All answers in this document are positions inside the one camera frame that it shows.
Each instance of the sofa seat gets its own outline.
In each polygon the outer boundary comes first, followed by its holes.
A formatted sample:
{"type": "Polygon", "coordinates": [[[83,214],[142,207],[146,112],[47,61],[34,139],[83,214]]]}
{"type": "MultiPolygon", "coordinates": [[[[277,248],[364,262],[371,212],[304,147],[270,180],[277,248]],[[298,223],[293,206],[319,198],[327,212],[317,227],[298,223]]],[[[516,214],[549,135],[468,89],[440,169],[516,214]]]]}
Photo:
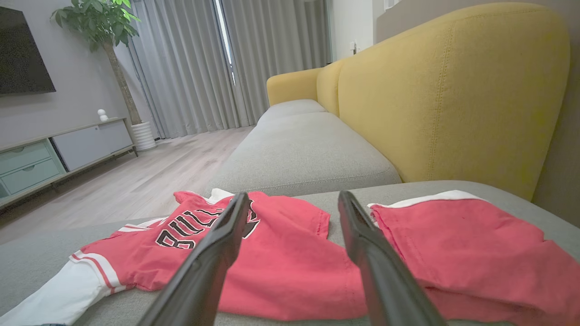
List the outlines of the sofa seat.
{"type": "Polygon", "coordinates": [[[264,117],[204,194],[220,188],[296,196],[401,182],[389,160],[331,113],[264,117]]]}
{"type": "MultiPolygon", "coordinates": [[[[432,195],[448,190],[463,190],[488,200],[497,207],[526,220],[545,232],[580,262],[580,229],[543,209],[505,191],[484,184],[464,181],[431,181],[394,184],[352,190],[362,205],[370,202],[393,204],[397,201],[432,195]]],[[[329,240],[344,246],[338,215],[338,192],[298,197],[331,214],[329,240]]],[[[139,224],[151,218],[132,220],[139,224]]],[[[106,238],[128,221],[114,222],[76,230],[35,234],[0,245],[0,316],[18,305],[52,278],[67,257],[83,245],[106,238]]],[[[136,325],[158,292],[137,289],[120,292],[102,299],[84,313],[75,325],[136,325]]],[[[370,325],[367,318],[343,321],[303,321],[283,323],[254,317],[218,313],[215,325],[370,325]]],[[[469,321],[452,321],[449,325],[481,325],[469,321]]]]}
{"type": "Polygon", "coordinates": [[[262,114],[258,121],[258,125],[268,123],[274,119],[290,117],[292,115],[320,112],[327,111],[315,100],[294,100],[278,103],[268,108],[268,110],[262,114]]]}

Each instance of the white planter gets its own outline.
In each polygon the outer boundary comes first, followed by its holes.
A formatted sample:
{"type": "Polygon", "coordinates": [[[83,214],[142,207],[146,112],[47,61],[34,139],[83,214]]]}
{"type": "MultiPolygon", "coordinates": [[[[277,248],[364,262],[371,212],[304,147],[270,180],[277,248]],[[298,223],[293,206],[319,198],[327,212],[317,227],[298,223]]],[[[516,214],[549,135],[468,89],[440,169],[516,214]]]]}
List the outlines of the white planter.
{"type": "Polygon", "coordinates": [[[144,122],[138,125],[132,125],[133,135],[135,136],[135,145],[137,151],[151,150],[157,147],[155,140],[153,140],[153,133],[151,132],[151,125],[149,122],[144,122]]]}

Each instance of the potted plant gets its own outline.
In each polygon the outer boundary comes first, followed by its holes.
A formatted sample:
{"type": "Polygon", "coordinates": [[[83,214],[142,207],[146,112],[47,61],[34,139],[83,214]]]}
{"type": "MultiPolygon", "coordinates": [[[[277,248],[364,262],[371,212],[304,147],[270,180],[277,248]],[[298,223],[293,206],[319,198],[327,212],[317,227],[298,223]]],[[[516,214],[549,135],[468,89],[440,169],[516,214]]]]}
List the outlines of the potted plant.
{"type": "Polygon", "coordinates": [[[123,43],[129,45],[129,37],[139,36],[131,26],[131,21],[140,21],[129,13],[124,6],[131,8],[129,0],[71,0],[72,6],[55,10],[52,17],[60,27],[76,31],[88,42],[91,52],[103,48],[129,110],[133,135],[138,150],[154,148],[153,134],[149,122],[141,121],[133,96],[125,80],[123,70],[117,60],[114,46],[123,43]]]}

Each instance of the gray curtain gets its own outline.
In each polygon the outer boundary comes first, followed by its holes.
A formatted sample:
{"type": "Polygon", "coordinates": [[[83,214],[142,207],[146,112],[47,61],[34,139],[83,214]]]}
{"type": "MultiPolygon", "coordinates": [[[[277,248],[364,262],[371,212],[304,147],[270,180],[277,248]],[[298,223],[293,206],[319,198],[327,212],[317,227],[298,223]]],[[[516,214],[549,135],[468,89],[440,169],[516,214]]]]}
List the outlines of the gray curtain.
{"type": "Polygon", "coordinates": [[[166,137],[248,126],[235,105],[232,75],[213,0],[137,0],[137,72],[166,137]]]}
{"type": "Polygon", "coordinates": [[[231,41],[238,106],[255,124],[268,108],[271,76],[327,64],[324,0],[222,0],[231,41]]]}

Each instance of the basketball jersey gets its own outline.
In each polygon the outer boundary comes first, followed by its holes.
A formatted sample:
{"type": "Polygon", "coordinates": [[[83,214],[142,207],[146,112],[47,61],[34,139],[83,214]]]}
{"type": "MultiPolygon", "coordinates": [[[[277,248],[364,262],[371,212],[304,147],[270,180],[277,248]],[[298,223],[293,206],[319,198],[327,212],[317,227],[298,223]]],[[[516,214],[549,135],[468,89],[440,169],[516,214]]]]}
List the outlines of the basketball jersey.
{"type": "Polygon", "coordinates": [[[580,265],[534,225],[459,190],[369,207],[446,319],[580,325],[580,265]]]}
{"type": "MultiPolygon", "coordinates": [[[[105,296],[163,288],[232,198],[174,195],[180,205],[171,216],[127,224],[82,247],[0,324],[71,324],[105,296]]],[[[327,240],[329,214],[290,197],[254,192],[249,199],[240,252],[218,310],[286,321],[364,316],[360,272],[344,248],[327,240]]]]}

